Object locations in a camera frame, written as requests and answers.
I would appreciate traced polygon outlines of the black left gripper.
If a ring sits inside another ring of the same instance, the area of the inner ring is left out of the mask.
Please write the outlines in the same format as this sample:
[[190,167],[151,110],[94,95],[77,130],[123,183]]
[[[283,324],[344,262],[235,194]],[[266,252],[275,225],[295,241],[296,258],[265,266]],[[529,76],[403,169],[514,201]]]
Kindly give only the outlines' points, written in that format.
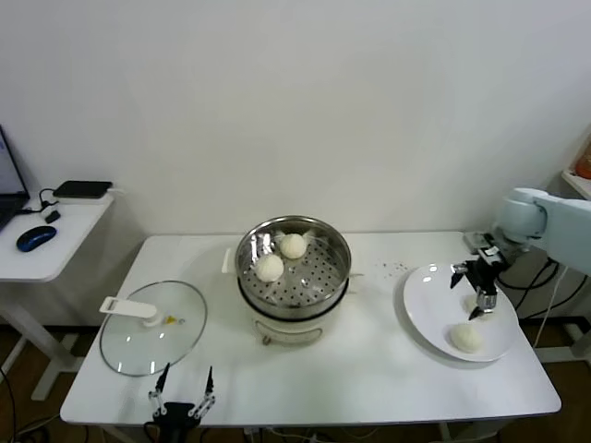
[[213,392],[213,368],[209,369],[203,399],[196,406],[190,402],[164,401],[163,391],[169,369],[170,364],[167,363],[156,381],[155,388],[148,394],[153,407],[151,417],[159,418],[160,424],[193,424],[194,419],[202,419],[216,402]]

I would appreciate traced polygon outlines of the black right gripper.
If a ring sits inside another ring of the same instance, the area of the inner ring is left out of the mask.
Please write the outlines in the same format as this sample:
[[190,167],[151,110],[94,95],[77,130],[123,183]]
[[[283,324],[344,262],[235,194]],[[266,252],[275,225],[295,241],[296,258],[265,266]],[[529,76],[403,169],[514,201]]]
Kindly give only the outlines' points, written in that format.
[[451,287],[455,287],[466,275],[476,294],[469,300],[468,320],[491,314],[497,304],[495,280],[501,273],[501,264],[489,264],[482,257],[452,265]]

